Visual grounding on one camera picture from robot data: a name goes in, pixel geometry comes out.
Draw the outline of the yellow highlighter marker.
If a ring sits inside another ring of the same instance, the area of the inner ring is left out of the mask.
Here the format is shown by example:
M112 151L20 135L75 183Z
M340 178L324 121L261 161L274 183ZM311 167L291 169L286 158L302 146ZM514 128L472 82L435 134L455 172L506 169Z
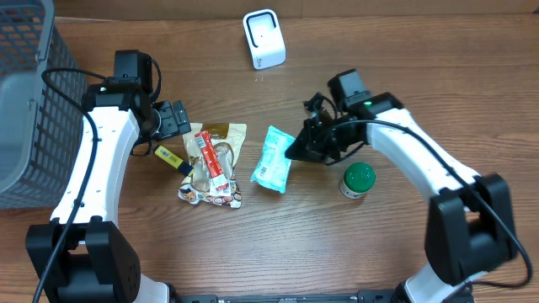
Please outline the yellow highlighter marker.
M154 149L154 154L184 176L191 176L194 172L194 168L191 165L164 146L157 146Z

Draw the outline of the teal wet wipes pack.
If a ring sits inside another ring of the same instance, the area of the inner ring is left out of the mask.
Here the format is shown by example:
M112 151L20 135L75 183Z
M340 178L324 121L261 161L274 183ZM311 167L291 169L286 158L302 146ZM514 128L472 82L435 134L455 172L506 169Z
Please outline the teal wet wipes pack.
M285 151L294 140L293 136L271 125L264 139L262 156L250 181L284 194L291 169L291 159L285 156Z

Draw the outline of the brown snack bag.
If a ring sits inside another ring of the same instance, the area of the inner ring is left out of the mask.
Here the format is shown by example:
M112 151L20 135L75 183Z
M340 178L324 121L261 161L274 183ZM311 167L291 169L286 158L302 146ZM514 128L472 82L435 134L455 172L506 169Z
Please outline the brown snack bag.
M246 124L236 123L191 123L191 132L183 135L184 147L193 173L180 184L178 197L191 205L207 203L239 209L242 204L241 189L237 184L235 167L241 147L247 135ZM223 193L211 189L211 174L202 155L195 135L207 131L211 138L218 162L229 182Z

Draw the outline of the green lid jar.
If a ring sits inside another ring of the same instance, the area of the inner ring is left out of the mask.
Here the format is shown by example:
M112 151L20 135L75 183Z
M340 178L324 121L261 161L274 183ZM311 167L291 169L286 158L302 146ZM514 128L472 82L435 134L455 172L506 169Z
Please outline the green lid jar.
M374 169L365 162L350 165L339 180L339 189L348 199L360 199L376 182Z

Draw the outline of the red chocolate bar wrapper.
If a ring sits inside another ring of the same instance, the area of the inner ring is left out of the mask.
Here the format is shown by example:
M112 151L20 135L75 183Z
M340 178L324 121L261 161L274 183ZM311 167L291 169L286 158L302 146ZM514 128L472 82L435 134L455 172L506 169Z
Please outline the red chocolate bar wrapper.
M224 175L222 166L219 163L218 156L214 146L211 143L211 137L207 130L201 131L195 135L195 141L198 144L206 166L210 174L210 194L216 196L227 195L230 184Z

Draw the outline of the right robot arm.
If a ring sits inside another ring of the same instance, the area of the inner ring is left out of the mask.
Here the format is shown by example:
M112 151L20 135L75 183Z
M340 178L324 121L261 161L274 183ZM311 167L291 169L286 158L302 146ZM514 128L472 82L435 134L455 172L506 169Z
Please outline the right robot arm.
M286 157L326 165L363 143L387 157L429 205L427 264L395 290L361 290L360 302L471 302L471 284L518 252L508 184L459 163L425 133L391 93L376 96L355 69L328 81L337 117L325 96L304 103L310 116Z

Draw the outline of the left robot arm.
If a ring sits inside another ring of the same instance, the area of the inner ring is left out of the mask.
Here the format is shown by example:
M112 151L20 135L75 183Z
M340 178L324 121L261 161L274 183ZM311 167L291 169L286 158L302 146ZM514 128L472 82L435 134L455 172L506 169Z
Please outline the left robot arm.
M83 115L83 136L67 188L47 224L29 227L25 246L39 277L33 300L178 302L176 289L148 278L120 232L118 207L134 147L190 132L181 102L158 101L157 61L139 50L115 52L114 74L73 100L42 72L45 85Z

